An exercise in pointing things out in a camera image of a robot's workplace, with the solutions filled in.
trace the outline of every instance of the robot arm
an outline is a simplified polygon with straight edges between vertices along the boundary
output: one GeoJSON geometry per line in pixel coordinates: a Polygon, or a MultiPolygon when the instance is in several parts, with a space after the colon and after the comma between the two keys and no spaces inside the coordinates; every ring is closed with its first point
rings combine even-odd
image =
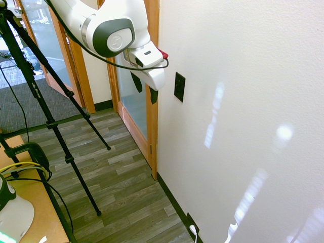
{"type": "Polygon", "coordinates": [[[162,67],[164,59],[150,40],[143,0],[105,0],[99,10],[92,9],[80,0],[46,2],[83,48],[104,58],[123,52],[124,66],[152,68],[131,70],[135,85],[141,79],[154,91],[164,86],[164,70],[156,69],[162,67]]]}

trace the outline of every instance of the wooden table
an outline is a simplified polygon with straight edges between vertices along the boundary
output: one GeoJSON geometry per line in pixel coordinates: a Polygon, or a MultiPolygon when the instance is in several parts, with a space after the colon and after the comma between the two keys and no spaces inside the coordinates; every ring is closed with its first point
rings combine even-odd
{"type": "MultiPolygon", "coordinates": [[[[20,136],[7,139],[6,142],[10,147],[16,147],[23,144],[23,140],[20,136]]],[[[17,155],[17,158],[20,162],[32,161],[28,152],[17,155]]],[[[10,164],[13,164],[13,161],[7,157],[4,153],[4,148],[1,147],[0,168],[10,164]]],[[[40,179],[36,170],[24,171],[20,173],[20,178],[40,179]]],[[[46,243],[70,242],[42,182],[11,181],[10,184],[16,189],[19,196],[32,203],[35,210],[34,220],[27,233],[21,239],[21,243],[38,243],[44,236],[47,238],[46,243]]]]}

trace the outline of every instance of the green light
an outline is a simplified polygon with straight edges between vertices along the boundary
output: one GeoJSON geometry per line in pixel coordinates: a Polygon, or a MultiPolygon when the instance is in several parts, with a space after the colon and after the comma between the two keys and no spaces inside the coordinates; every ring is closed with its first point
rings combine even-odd
{"type": "Polygon", "coordinates": [[[0,243],[16,243],[16,241],[0,231],[0,243]]]}

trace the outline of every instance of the black device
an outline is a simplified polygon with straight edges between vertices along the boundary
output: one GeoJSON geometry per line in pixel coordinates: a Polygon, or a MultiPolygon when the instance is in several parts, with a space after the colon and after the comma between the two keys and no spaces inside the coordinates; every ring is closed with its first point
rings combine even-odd
{"type": "MultiPolygon", "coordinates": [[[[4,41],[6,42],[9,51],[11,52],[12,57],[15,59],[17,66],[21,69],[27,84],[34,96],[34,98],[37,99],[40,107],[42,108],[44,115],[47,119],[47,128],[48,129],[53,129],[64,153],[65,153],[65,161],[66,163],[70,163],[80,180],[80,183],[82,184],[85,192],[87,193],[87,196],[89,197],[96,213],[98,216],[101,215],[101,211],[98,209],[96,202],[94,201],[81,173],[79,172],[75,162],[74,158],[71,155],[68,147],[66,146],[66,143],[58,129],[58,124],[54,120],[40,90],[38,89],[38,86],[35,82],[34,79],[34,73],[32,69],[32,64],[30,62],[27,62],[23,56],[22,51],[20,50],[18,43],[8,25],[8,22],[13,26],[13,28],[17,31],[17,33],[20,35],[20,37],[25,41],[27,46],[33,51],[35,56],[38,58],[38,60],[41,62],[41,64],[44,65],[44,67],[48,70],[48,72],[53,76],[54,80],[56,83],[61,87],[61,89],[64,91],[65,95],[71,100],[71,102],[75,105],[75,107],[78,109],[80,114],[83,116],[83,118],[88,122],[88,124],[91,126],[91,128],[95,131],[95,133],[98,135],[100,140],[104,143],[104,145],[107,147],[108,150],[110,150],[109,145],[106,143],[106,141],[103,139],[101,134],[98,132],[98,130],[95,128],[95,126],[92,124],[90,121],[90,115],[86,114],[82,108],[79,106],[79,104],[76,102],[76,100],[73,98],[74,93],[66,88],[62,80],[59,78],[59,76],[55,73],[53,68],[50,66],[48,63],[46,57],[42,54],[42,52],[39,50],[38,46],[33,42],[33,40],[30,38],[28,33],[23,29],[21,26],[20,22],[16,22],[16,17],[14,14],[7,9],[7,5],[0,5],[0,34],[3,37],[4,41]]],[[[10,157],[15,163],[18,163],[19,160],[16,157],[17,150],[15,148],[11,148],[2,135],[0,134],[0,143],[5,149],[5,153],[7,154],[8,157],[10,157]]],[[[33,150],[31,147],[35,147],[34,143],[27,143],[24,145],[24,149],[26,150],[33,150]]]]}

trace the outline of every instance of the wall outlet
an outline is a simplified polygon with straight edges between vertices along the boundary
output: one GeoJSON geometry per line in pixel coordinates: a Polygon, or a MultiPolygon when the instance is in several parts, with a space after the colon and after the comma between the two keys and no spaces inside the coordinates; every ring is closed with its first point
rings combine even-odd
{"type": "Polygon", "coordinates": [[[180,73],[176,72],[176,81],[174,86],[174,95],[183,102],[184,95],[184,85],[186,83],[186,78],[180,73]]]}

